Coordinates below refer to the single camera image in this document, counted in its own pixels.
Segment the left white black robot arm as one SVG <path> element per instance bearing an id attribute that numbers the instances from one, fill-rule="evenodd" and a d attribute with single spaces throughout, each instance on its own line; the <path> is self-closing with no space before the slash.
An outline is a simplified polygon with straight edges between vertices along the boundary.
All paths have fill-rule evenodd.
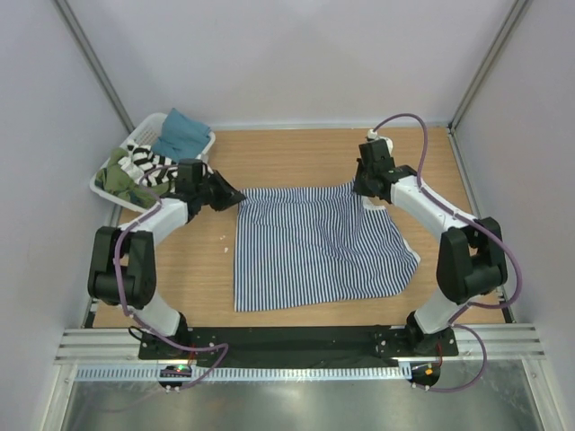
<path id="1" fill-rule="evenodd" d="M 142 329 L 159 339 L 170 358 L 184 357 L 190 348 L 185 316 L 157 290 L 155 248 L 188 224 L 203 207 L 221 212 L 246 196 L 200 159 L 184 159 L 152 170 L 176 175 L 174 191 L 165 198 L 146 189 L 155 204 L 129 224 L 103 226 L 94 236 L 87 290 L 89 296 L 118 306 Z"/>

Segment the blue white striped tank top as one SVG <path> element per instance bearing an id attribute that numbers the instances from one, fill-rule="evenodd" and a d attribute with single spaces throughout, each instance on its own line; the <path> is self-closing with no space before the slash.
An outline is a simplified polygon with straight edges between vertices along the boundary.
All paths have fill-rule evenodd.
<path id="1" fill-rule="evenodd" d="M 356 194 L 352 183 L 244 195 L 234 249 L 236 312 L 399 295 L 420 264 L 386 208 Z"/>

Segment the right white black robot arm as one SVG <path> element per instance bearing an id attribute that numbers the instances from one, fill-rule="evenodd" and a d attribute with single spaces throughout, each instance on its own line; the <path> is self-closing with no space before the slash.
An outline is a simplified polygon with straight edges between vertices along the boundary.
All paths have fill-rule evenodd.
<path id="1" fill-rule="evenodd" d="M 508 280 L 501 229 L 491 217 L 473 219 L 442 198 L 408 165 L 397 166 L 388 138 L 358 146 L 354 191 L 379 198 L 414 217 L 438 241 L 438 288 L 406 320 L 404 342 L 414 355 L 432 354 L 470 303 Z"/>

